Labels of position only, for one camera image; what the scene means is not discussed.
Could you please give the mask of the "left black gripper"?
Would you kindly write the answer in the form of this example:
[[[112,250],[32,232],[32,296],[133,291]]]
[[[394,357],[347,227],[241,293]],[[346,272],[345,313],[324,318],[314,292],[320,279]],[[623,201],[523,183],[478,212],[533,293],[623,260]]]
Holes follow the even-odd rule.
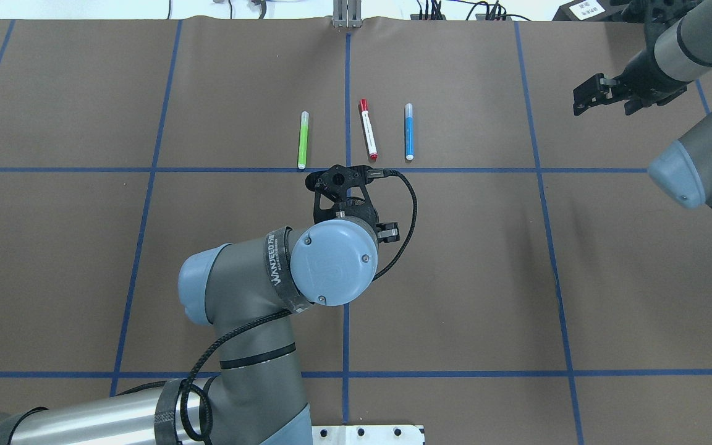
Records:
[[[393,243],[399,240],[398,223],[379,222],[378,212],[366,199],[345,198],[344,201],[335,202],[328,208],[322,208],[320,203],[313,205],[315,223],[342,218],[351,218],[358,223],[364,223],[378,239],[378,243]]]

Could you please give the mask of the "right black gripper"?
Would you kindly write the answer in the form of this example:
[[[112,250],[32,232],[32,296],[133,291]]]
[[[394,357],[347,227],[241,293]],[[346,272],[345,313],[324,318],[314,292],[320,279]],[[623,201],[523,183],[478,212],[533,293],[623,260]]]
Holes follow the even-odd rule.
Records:
[[[624,112],[627,116],[653,105],[667,105],[687,91],[687,82],[670,78],[645,49],[636,54],[616,78],[606,78],[602,73],[593,74],[574,88],[573,114],[581,116],[592,107],[610,104],[615,81],[625,101]]]

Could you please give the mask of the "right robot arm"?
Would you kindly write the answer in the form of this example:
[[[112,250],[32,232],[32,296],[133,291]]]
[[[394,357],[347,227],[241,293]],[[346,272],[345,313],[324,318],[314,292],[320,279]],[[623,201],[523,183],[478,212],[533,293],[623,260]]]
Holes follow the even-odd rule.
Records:
[[[593,74],[574,88],[575,116],[624,104],[625,115],[669,104],[712,71],[712,1],[622,1],[621,19],[641,23],[645,47],[613,78]],[[647,172],[684,208],[712,210],[712,110],[674,140]]]

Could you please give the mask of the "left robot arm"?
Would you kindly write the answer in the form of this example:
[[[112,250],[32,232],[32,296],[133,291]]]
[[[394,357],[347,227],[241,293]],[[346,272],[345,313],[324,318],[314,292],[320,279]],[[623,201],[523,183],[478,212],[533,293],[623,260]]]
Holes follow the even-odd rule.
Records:
[[[396,242],[367,199],[315,208],[304,231],[190,256],[178,290],[190,321],[217,339],[180,378],[64,409],[0,412],[0,444],[311,444],[313,426],[289,315],[352,302]]]

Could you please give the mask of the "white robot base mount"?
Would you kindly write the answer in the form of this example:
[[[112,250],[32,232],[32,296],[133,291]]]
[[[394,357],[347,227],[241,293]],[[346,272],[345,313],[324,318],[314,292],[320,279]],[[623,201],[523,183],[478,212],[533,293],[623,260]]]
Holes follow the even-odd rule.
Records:
[[[425,444],[416,425],[314,425],[314,444]]]

